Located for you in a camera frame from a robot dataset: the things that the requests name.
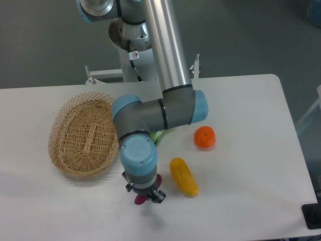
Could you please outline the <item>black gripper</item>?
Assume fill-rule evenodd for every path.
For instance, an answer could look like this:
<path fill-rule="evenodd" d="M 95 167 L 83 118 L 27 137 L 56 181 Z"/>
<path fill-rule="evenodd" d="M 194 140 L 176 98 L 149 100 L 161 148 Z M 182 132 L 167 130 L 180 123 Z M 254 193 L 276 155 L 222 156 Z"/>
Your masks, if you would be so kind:
<path fill-rule="evenodd" d="M 122 173 L 123 178 L 128 182 L 126 173 Z M 126 184 L 127 192 L 133 191 L 136 194 L 142 195 L 153 203 L 162 203 L 166 198 L 166 194 L 161 190 L 157 191 L 157 182 L 153 182 L 151 185 L 143 183 L 128 183 Z"/>

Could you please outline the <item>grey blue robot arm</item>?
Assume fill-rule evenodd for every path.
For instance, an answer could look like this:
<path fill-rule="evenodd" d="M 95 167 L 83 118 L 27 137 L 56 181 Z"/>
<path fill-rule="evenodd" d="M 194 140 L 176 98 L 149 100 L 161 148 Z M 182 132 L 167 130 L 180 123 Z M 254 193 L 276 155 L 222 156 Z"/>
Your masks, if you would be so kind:
<path fill-rule="evenodd" d="M 172 1 L 77 1 L 84 21 L 119 18 L 128 26 L 146 25 L 163 96 L 147 102 L 124 95 L 112 106 L 127 191 L 154 203 L 166 195 L 158 189 L 157 150 L 151 133 L 203 121 L 208 115 L 204 93 L 194 90 L 185 66 Z"/>

